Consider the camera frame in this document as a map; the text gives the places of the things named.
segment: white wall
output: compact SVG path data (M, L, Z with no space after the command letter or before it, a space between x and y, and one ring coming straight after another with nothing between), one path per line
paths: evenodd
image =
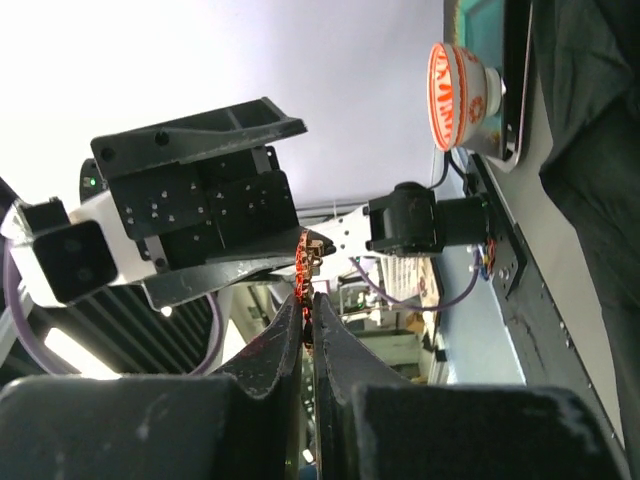
M426 63L441 0L0 1L0 175L78 204L97 135L260 96L299 206L431 178Z

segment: black fabric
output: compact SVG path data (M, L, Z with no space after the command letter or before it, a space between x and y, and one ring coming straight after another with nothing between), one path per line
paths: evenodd
M634 75L595 0L533 0L533 11L535 62L553 136L544 170L631 87Z
M640 479L640 2L533 3L554 141L540 177L576 230L598 295Z

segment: ceiling light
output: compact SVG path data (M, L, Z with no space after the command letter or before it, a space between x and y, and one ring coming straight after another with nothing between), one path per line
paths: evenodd
M302 456L307 461L307 463L313 463L313 454L311 453L311 450L309 449L303 450Z
M121 377L119 373L107 367L91 352L62 330L57 328L49 330L44 344L53 353L76 368L84 377L96 378L98 380L109 380Z

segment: gray table surface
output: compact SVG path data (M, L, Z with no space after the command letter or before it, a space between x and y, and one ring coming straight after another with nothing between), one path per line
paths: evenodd
M546 196L538 172L553 140L537 75L532 76L519 165L505 174L491 166L611 421L622 438L611 350L587 266L573 228Z

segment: orange and white bowl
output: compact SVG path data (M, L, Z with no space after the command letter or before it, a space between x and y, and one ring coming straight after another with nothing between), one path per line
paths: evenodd
M436 146L451 150L469 140L502 101L502 80L464 47L436 43L429 55L429 123Z

